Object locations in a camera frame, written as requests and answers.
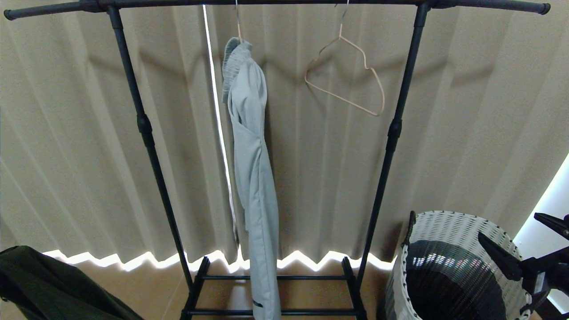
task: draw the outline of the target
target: black metal clothes rack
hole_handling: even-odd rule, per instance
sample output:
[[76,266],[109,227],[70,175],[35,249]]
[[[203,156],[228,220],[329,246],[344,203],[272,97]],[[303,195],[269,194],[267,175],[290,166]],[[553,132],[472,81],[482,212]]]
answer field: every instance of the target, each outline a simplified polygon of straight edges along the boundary
[[[290,5],[290,4],[342,4],[344,0],[239,0],[240,5]],[[331,280],[331,281],[346,281],[348,292],[352,300],[351,309],[283,309],[282,315],[320,315],[320,316],[353,316],[357,320],[366,320],[367,314],[362,303],[360,296],[360,287],[364,278],[364,271],[368,260],[368,254],[372,245],[373,234],[377,224],[377,218],[380,212],[381,202],[384,196],[385,187],[387,184],[387,176],[393,154],[397,146],[397,141],[401,135],[402,130],[402,116],[403,109],[405,108],[405,101],[411,85],[411,78],[413,76],[413,69],[419,51],[419,43],[421,34],[427,18],[427,13],[431,9],[446,9],[455,6],[465,7],[484,7],[503,10],[525,11],[530,13],[546,14],[549,12],[551,6],[548,3],[531,3],[513,0],[351,0],[352,4],[390,4],[390,5],[415,5],[417,6],[417,14],[415,16],[415,23],[413,35],[411,37],[411,44],[403,79],[401,83],[401,90],[399,92],[399,99],[395,108],[395,115],[389,126],[387,133],[388,139],[385,147],[385,156],[383,165],[381,167],[380,179],[377,186],[376,196],[373,203],[373,209],[368,225],[368,232],[365,241],[363,257],[361,260],[360,268],[357,278],[352,271],[352,267],[345,257],[342,261],[344,269],[343,276],[278,276],[278,280]],[[110,16],[111,26],[117,38],[118,48],[121,54],[122,64],[125,69],[127,81],[134,101],[134,107],[137,112],[138,130],[142,135],[142,139],[148,155],[158,190],[162,197],[164,209],[166,210],[166,217],[170,225],[170,230],[174,238],[176,250],[180,257],[182,270],[184,272],[185,280],[189,289],[189,296],[182,310],[181,320],[190,320],[195,315],[234,315],[234,316],[253,316],[252,310],[219,310],[219,309],[198,309],[196,308],[197,301],[200,297],[201,288],[206,280],[248,280],[249,276],[209,276],[207,275],[209,268],[209,260],[207,257],[203,258],[200,268],[192,281],[188,262],[184,255],[182,241],[180,240],[180,233],[174,218],[174,212],[170,203],[170,197],[164,182],[162,169],[154,146],[154,137],[152,135],[152,126],[150,120],[146,116],[142,99],[138,90],[137,80],[134,76],[133,66],[130,60],[129,50],[126,44],[125,34],[123,32],[123,25],[121,22],[120,9],[134,8],[134,7],[159,7],[159,6],[192,6],[192,5],[235,5],[234,0],[79,0],[77,2],[60,3],[55,5],[46,5],[39,7],[30,7],[26,9],[5,10],[4,16],[8,20],[14,20],[24,17],[33,17],[37,15],[47,15],[56,13],[66,13],[74,11],[86,11],[90,13],[106,12]]]

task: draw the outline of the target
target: dark green garment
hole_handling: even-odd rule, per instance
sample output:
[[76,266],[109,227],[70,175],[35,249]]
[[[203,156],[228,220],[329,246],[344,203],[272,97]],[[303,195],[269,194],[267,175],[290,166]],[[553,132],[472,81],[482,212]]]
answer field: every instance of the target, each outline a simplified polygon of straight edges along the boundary
[[142,319],[81,270],[27,246],[0,253],[0,296],[32,320]]

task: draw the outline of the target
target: laundry basket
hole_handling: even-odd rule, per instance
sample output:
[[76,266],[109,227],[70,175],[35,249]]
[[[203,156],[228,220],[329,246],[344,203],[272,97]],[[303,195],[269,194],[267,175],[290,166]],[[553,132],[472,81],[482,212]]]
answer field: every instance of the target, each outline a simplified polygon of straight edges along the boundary
[[480,231],[521,259],[504,230],[449,211],[411,213],[409,225],[377,319],[529,319],[531,295],[508,280],[478,242]]

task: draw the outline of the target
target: clothes hanger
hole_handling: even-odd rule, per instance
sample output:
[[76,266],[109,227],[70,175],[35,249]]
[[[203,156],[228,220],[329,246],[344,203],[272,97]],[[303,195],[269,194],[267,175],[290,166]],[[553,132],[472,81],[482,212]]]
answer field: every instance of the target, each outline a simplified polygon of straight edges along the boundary
[[239,37],[239,43],[243,43],[243,38],[241,37],[241,25],[239,24],[239,8],[237,5],[237,0],[235,0],[235,11],[237,12],[237,36]]
[[[320,49],[320,51],[318,52],[318,56],[310,61],[310,63],[308,64],[308,67],[307,67],[307,69],[306,69],[306,73],[304,74],[304,82],[306,82],[307,85],[309,85],[309,86],[311,86],[311,87],[313,87],[313,88],[315,88],[315,89],[318,89],[318,90],[320,90],[320,91],[322,91],[322,92],[324,92],[324,93],[326,93],[326,94],[329,94],[329,95],[331,95],[331,96],[333,96],[333,97],[335,97],[335,98],[338,98],[338,99],[340,99],[340,100],[342,100],[342,101],[344,101],[344,102],[346,102],[346,103],[348,103],[348,104],[351,104],[351,105],[355,106],[356,108],[359,108],[359,109],[361,109],[361,110],[363,110],[363,111],[366,111],[367,113],[371,114],[372,116],[377,117],[377,116],[379,116],[379,115],[384,111],[384,107],[385,107],[385,92],[384,92],[383,86],[381,85],[380,78],[377,76],[377,72],[376,72],[376,70],[375,70],[374,68],[368,67],[368,62],[367,62],[367,58],[366,58],[366,56],[365,56],[364,50],[362,50],[362,49],[361,49],[360,47],[358,47],[355,43],[351,42],[350,40],[348,40],[348,39],[346,39],[345,37],[342,36],[342,28],[343,28],[343,26],[344,26],[344,17],[346,16],[346,12],[348,12],[348,6],[349,6],[349,4],[350,4],[350,0],[347,1],[347,3],[346,3],[346,9],[344,10],[344,13],[342,14],[342,20],[341,20],[341,22],[340,22],[340,32],[338,33],[338,37],[335,38],[334,40],[332,40],[332,42],[330,42],[330,43],[328,43],[327,45],[325,45],[322,49]],[[322,52],[323,52],[324,50],[326,50],[326,48],[328,48],[329,46],[331,46],[334,42],[336,42],[336,41],[338,41],[338,40],[341,40],[341,41],[343,41],[343,42],[349,44],[350,46],[354,47],[355,49],[357,49],[358,51],[360,51],[361,54],[364,56],[364,68],[365,68],[366,70],[370,70],[370,71],[373,73],[373,76],[376,78],[377,84],[379,85],[380,90],[381,90],[381,110],[380,110],[379,113],[370,111],[370,110],[364,108],[364,107],[361,106],[361,105],[358,105],[358,104],[353,103],[353,102],[351,102],[351,101],[349,101],[349,100],[347,100],[347,99],[345,99],[345,98],[342,98],[342,97],[336,95],[335,93],[332,93],[332,92],[330,92],[330,91],[324,90],[324,89],[318,87],[317,85],[311,83],[310,81],[308,81],[308,73],[310,72],[310,66],[311,66],[314,62],[316,62],[316,61],[318,61],[318,60],[320,59],[320,55],[322,54]]]

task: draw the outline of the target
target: curtain fold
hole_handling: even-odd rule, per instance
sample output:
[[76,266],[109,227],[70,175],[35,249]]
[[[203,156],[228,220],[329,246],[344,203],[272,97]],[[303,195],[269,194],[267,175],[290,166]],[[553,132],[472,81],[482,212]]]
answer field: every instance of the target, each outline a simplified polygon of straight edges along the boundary
[[[3,9],[46,1],[2,1]],[[350,5],[344,36],[367,53],[386,93],[380,117],[304,83],[337,36],[344,6],[240,6],[268,88],[265,138],[280,214],[280,257],[300,250],[359,258],[399,94],[415,7]],[[248,254],[235,192],[233,138],[221,127],[238,242],[233,234],[202,8],[121,10],[142,100],[190,260],[237,245]],[[221,94],[233,6],[208,6]],[[545,15],[431,10],[372,253],[390,261],[409,211],[488,218],[515,235],[569,151],[569,4]],[[105,14],[0,19],[1,222],[19,244],[67,256],[175,253],[113,30]],[[316,85],[379,110],[362,56],[345,44],[311,72]]]
[[[364,49],[384,85],[386,108],[379,118],[304,83],[309,61],[338,35],[344,8],[239,6],[242,36],[267,78],[265,136],[281,257],[295,250],[315,261],[330,250],[362,254],[415,7],[350,5],[345,16],[343,35]],[[561,66],[568,54],[568,11],[562,2],[546,16],[431,10],[374,255],[391,261],[411,210],[467,212],[516,234],[569,151],[569,69]],[[210,6],[208,20],[218,71],[225,42],[237,34],[235,9]],[[313,83],[380,110],[377,84],[354,48],[337,43],[316,65]],[[216,76],[219,82],[221,73]],[[225,142],[231,150],[231,136]],[[238,230],[244,238],[243,226]]]
[[[188,258],[235,260],[203,10],[121,15]],[[174,255],[109,17],[1,20],[2,221],[39,251]]]

